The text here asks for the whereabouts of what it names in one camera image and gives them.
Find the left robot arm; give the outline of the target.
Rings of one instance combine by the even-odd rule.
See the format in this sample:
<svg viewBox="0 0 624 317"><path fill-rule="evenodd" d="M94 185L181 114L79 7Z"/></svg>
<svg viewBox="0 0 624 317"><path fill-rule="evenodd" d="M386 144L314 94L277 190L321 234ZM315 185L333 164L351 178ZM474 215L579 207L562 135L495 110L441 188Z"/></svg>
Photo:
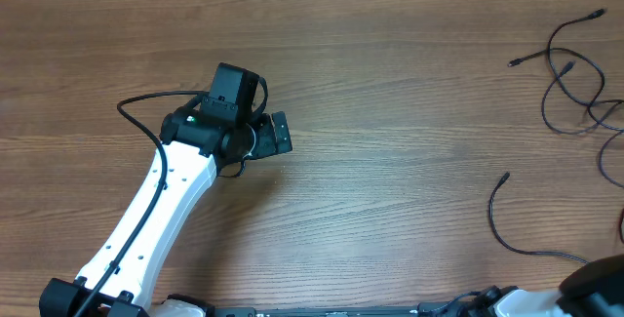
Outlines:
<svg viewBox="0 0 624 317"><path fill-rule="evenodd" d="M213 316L215 308L184 295L154 305L162 266L189 214L225 168L244 167L292 151L284 112L254 104L266 80L220 63L211 87L189 92L161 131L142 130L156 145L154 159L127 211L95 256L71 282L50 280L39 299L43 317Z"/></svg>

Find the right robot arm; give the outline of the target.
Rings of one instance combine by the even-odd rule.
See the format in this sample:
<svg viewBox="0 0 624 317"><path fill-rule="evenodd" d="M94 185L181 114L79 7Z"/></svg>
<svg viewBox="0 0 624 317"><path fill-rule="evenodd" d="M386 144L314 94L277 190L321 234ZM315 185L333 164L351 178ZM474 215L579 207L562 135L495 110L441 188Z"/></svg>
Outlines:
<svg viewBox="0 0 624 317"><path fill-rule="evenodd" d="M623 317L623 256L592 261L554 291L495 286L458 312L460 317Z"/></svg>

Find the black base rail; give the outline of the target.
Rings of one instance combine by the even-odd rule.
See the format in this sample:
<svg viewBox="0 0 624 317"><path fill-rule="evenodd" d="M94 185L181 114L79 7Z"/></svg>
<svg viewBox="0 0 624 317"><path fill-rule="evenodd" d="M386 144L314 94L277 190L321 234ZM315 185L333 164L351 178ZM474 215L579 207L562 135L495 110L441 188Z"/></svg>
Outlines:
<svg viewBox="0 0 624 317"><path fill-rule="evenodd" d="M419 317L459 316L464 301L421 302L415 306L327 307L255 309L252 307L221 307L211 313L213 317Z"/></svg>

